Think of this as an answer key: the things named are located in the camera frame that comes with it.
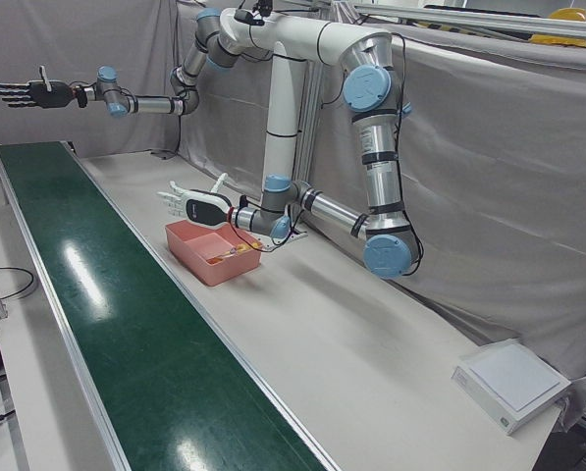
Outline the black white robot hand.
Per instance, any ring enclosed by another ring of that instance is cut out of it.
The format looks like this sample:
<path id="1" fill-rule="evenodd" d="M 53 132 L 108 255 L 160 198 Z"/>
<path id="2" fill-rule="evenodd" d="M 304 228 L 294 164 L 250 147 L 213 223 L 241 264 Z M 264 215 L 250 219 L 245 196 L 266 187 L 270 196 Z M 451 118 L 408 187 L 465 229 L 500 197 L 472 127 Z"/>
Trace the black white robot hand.
<path id="1" fill-rule="evenodd" d="M 168 206 L 168 212 L 204 228 L 220 229 L 229 223 L 233 204 L 230 199 L 217 192 L 200 189 L 185 189 L 169 181 L 171 192 L 156 194 Z"/>
<path id="2" fill-rule="evenodd" d="M 26 83 L 0 83 L 0 97 L 11 108 L 64 108 L 76 99 L 74 89 L 59 80 L 49 80 L 44 65 L 40 79 Z"/>

